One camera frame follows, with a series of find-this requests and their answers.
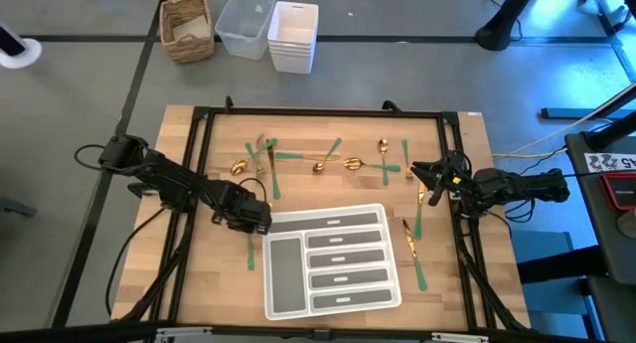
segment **white plastic container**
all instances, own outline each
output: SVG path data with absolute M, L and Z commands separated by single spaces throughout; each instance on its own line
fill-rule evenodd
M 278 1 L 267 42 L 279 72 L 310 74 L 318 33 L 318 5 Z
M 262 237 L 265 316 L 319 316 L 401 304 L 381 204 L 274 213 Z
M 260 60 L 276 0 L 229 0 L 215 31 L 230 55 Z

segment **concrete floor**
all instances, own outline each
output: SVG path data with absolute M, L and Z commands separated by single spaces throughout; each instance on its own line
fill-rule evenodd
M 145 36 L 157 1 L 0 0 L 0 19 L 24 35 Z M 226 1 L 209 0 L 213 18 Z M 319 35 L 472 36 L 497 10 L 488 0 L 287 1 L 320 5 Z M 600 3 L 610 15 L 620 5 Z M 602 38 L 596 13 L 593 1 L 577 7 L 576 0 L 533 0 L 520 20 L 526 37 Z M 635 29 L 632 21 L 619 38 L 636 61 L 636 36 L 630 37 Z M 143 44 L 43 46 L 34 66 L 0 70 L 0 136 L 5 139 L 0 197 L 39 210 L 33 219 L 0 213 L 2 331 L 50 324 L 96 178 L 75 164 L 73 152 L 86 143 L 103 143 L 112 132 Z M 568 124 L 538 119 L 541 107 L 595 107 L 628 84 L 614 50 L 605 44 L 522 42 L 492 53 L 474 44 L 319 43 L 310 76 L 277 73 L 268 54 L 259 62 L 230 57 L 222 43 L 216 43 L 209 61 L 175 66 L 155 44 L 128 131 L 154 142 L 165 105 L 222 105 L 227 94 L 238 106 L 377 108 L 392 99 L 404 109 L 482 111 L 492 150 L 501 153 Z M 534 151 L 560 146 L 557 137 Z M 88 152 L 86 160 L 95 154 Z M 532 163 L 502 160 L 497 165 L 521 170 Z M 558 156 L 536 172 L 553 167 L 571 171 L 566 157 Z M 107 320 L 105 283 L 138 205 L 126 183 L 113 180 L 71 325 Z M 513 229 L 566 231 L 576 247 L 594 244 L 576 183 L 569 184 L 568 202 L 540 203 L 530 223 Z

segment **cutlery tray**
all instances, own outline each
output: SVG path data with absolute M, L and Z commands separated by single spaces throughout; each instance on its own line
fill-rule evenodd
M 270 320 L 397 307 L 396 262 L 380 204 L 274 213 L 262 238 Z

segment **wicker basket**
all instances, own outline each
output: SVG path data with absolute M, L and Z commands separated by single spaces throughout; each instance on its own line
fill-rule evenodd
M 172 29 L 204 15 L 208 24 L 212 24 L 207 0 L 172 0 L 161 4 L 159 27 L 161 45 L 174 62 L 185 64 L 206 59 L 215 48 L 214 31 L 210 26 L 210 36 L 197 38 L 185 36 L 175 41 Z

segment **white label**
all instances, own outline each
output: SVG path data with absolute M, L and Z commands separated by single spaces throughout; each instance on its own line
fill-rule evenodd
M 590 173 L 636 169 L 636 154 L 585 153 L 585 163 Z

